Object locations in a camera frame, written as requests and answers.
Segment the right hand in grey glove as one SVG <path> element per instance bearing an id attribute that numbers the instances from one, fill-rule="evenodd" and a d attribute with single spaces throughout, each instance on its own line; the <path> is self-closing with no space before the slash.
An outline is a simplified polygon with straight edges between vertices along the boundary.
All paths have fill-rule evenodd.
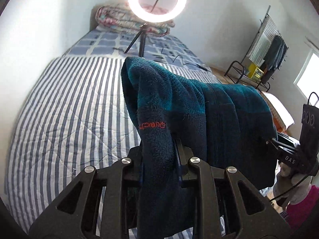
<path id="1" fill-rule="evenodd" d="M 312 176 L 301 174 L 281 162 L 273 187 L 276 204 L 285 210 L 289 203 L 300 203 L 308 195 L 311 181 Z"/>

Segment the pink sleeve right forearm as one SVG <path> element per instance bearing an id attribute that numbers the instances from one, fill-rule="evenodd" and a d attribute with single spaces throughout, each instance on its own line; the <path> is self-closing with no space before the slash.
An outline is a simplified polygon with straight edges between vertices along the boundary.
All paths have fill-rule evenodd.
<path id="1" fill-rule="evenodd" d="M 297 204 L 289 203 L 286 209 L 286 221 L 293 231 L 305 222 L 318 201 L 318 187 L 312 185 L 308 195 Z"/>

